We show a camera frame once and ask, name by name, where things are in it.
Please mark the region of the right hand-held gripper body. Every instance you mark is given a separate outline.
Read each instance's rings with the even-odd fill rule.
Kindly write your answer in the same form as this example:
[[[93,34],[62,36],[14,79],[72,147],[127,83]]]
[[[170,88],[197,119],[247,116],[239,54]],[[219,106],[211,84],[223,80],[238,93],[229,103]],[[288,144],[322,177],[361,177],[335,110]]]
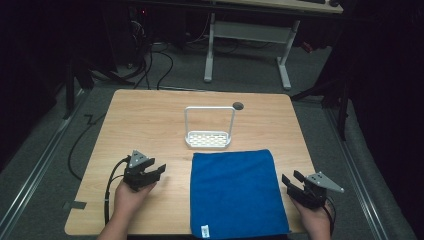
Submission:
[[[344,188],[336,184],[322,172],[305,176],[307,180],[303,183],[302,192],[292,197],[301,205],[309,209],[317,209],[325,205],[327,191],[344,192]]]

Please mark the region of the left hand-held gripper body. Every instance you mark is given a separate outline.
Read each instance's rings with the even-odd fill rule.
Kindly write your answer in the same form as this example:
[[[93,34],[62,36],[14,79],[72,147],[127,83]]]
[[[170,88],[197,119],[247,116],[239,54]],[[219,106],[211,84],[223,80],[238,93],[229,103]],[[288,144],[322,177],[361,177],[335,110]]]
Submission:
[[[146,172],[141,171],[141,164],[151,159],[138,150],[134,150],[124,170],[124,182],[134,191],[156,182],[145,177]]]

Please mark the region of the person's left hand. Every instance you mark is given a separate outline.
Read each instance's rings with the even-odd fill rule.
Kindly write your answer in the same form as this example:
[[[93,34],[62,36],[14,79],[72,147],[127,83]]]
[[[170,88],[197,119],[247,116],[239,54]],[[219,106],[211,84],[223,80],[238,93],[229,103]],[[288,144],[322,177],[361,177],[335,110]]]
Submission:
[[[131,221],[155,186],[156,184],[153,183],[134,191],[125,182],[121,181],[115,191],[112,219]]]

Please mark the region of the person's right hand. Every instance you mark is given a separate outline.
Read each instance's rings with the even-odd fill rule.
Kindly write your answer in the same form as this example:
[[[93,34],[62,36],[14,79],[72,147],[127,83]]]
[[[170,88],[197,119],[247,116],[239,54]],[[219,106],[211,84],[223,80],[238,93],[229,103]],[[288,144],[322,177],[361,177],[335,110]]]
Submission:
[[[331,240],[333,216],[328,203],[321,208],[309,209],[293,198],[291,201],[300,213],[301,222],[310,240]]]

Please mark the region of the blue cloth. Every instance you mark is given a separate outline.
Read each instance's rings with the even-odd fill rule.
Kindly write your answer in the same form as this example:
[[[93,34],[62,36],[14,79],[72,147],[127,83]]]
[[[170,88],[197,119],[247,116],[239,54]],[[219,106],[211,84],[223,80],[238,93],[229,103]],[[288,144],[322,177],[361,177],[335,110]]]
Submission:
[[[195,153],[190,228],[195,237],[210,240],[287,234],[289,224],[271,152]]]

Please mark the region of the grey tape strip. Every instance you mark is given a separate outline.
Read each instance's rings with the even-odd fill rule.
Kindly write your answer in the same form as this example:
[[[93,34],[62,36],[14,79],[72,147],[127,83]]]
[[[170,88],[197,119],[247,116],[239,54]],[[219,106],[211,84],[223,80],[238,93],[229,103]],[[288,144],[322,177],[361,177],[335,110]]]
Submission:
[[[67,201],[63,204],[64,210],[84,209],[85,207],[86,207],[86,202],[81,202],[81,201]]]

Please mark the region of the black stand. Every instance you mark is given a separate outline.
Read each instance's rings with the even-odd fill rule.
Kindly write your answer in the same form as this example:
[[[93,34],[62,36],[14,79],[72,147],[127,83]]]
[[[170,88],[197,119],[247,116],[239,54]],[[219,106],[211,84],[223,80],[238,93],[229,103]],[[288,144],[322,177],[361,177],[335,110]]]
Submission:
[[[336,129],[338,136],[345,141],[345,124],[348,117],[347,107],[352,78],[341,76],[333,80],[316,83],[313,87],[291,96],[292,101],[299,101],[307,96],[322,95],[323,108],[338,107]]]
[[[99,72],[101,75],[108,79],[123,85],[130,85],[124,77],[120,77],[115,73],[94,64],[87,59],[73,56],[70,58],[66,65],[66,78],[65,78],[65,96],[66,96],[66,114],[65,119],[71,116],[71,113],[76,109],[76,95],[74,82],[78,81],[80,87],[84,90],[91,90],[94,88],[94,80],[92,78],[92,71]]]

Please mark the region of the black computer tower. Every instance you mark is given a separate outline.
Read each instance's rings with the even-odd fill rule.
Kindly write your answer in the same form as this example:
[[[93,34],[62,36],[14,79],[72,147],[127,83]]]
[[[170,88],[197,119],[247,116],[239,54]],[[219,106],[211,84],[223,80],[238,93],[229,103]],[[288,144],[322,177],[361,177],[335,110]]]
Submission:
[[[141,67],[150,45],[147,9],[144,7],[130,6],[128,11],[131,35],[135,44],[135,63]]]

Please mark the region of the desk with white legs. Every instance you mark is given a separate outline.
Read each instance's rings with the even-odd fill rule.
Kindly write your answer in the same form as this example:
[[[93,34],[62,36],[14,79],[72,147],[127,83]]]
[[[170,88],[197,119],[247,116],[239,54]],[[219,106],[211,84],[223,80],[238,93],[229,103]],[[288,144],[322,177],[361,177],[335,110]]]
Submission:
[[[223,4],[269,7],[271,10],[289,10],[295,13],[342,14],[343,8],[339,5],[331,7],[329,0],[201,0],[210,3],[213,7]],[[286,61],[295,40],[300,20],[295,19],[290,27],[277,27],[253,23],[239,23],[230,20],[217,20],[214,13],[210,13],[208,51],[206,55],[204,81],[209,83],[213,77],[214,40],[216,38],[247,40],[265,43],[283,44],[285,49],[281,56],[276,58],[281,82],[285,90],[291,89],[291,83],[286,69]]]

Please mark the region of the metal floor rail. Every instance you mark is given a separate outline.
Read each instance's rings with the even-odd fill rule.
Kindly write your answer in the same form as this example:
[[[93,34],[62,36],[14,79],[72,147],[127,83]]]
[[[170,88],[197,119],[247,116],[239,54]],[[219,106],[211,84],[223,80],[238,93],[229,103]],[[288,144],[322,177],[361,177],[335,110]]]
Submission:
[[[367,187],[360,175],[360,172],[354,162],[353,155],[348,147],[345,140],[342,139],[338,132],[336,116],[332,110],[323,110],[327,121],[329,122],[332,131],[337,139],[337,142],[341,148],[342,155],[345,161],[346,169],[348,171],[349,178],[351,179],[353,190],[357,196],[362,212],[365,216],[366,222],[370,227],[373,234],[374,240],[388,240],[388,235],[380,216],[377,212],[374,201],[371,199],[368,193]]]
[[[0,173],[0,240],[6,240],[13,231],[50,166],[75,112],[89,94],[89,90],[78,90],[74,95],[75,106],[72,110],[60,104],[53,107]]]

